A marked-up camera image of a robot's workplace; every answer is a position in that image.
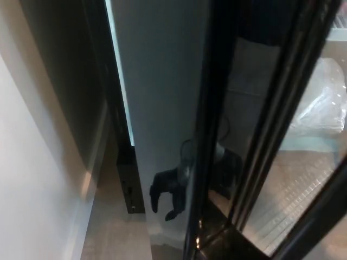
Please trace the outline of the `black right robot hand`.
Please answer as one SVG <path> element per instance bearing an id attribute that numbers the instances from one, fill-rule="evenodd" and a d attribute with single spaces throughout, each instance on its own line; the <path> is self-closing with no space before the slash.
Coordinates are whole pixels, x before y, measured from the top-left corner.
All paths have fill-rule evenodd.
<path id="1" fill-rule="evenodd" d="M 158 212 L 159 198 L 162 193 L 172 195 L 172 207 L 165 216 L 165 221 L 175 219 L 185 210 L 186 189 L 190 177 L 189 166 L 180 166 L 170 170 L 156 173 L 150 186 L 151 208 L 154 213 Z"/>

